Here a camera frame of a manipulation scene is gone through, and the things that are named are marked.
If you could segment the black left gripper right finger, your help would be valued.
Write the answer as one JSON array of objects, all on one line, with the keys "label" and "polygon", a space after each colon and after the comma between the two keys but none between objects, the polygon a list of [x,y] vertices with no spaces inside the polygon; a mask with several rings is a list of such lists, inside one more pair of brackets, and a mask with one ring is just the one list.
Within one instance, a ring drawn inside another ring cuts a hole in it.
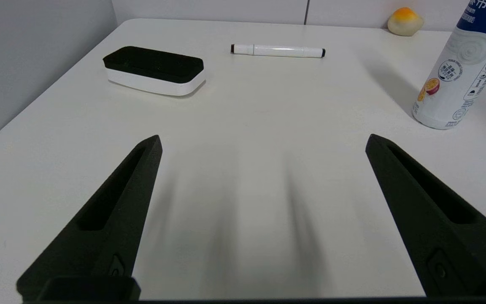
[{"label": "black left gripper right finger", "polygon": [[426,296],[486,297],[486,216],[393,141],[366,155]]}]

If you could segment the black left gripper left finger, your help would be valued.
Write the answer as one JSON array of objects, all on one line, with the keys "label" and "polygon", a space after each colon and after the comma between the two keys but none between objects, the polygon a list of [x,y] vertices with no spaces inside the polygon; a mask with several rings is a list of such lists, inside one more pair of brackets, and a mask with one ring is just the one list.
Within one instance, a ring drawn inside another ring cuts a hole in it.
[{"label": "black left gripper left finger", "polygon": [[127,302],[162,156],[158,135],[116,167],[17,280],[23,302]]}]

